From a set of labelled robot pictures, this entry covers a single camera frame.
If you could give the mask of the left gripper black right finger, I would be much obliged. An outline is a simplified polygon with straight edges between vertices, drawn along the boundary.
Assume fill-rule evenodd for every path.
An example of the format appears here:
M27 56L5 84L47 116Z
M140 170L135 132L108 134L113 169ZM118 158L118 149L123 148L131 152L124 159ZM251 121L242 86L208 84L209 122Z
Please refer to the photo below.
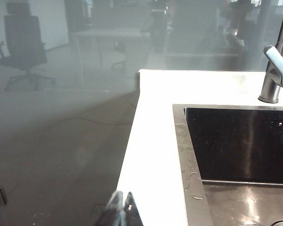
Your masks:
M131 192L128 193L125 200L124 212L126 226L143 226L142 219Z

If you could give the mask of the left gripper left finger with clear pad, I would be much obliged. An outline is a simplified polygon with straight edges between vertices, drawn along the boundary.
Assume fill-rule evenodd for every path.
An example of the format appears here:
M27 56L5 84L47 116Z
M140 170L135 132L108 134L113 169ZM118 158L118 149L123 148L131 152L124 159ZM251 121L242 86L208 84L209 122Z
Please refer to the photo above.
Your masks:
M104 211L94 224L95 226L124 226L123 192L115 191L109 199Z

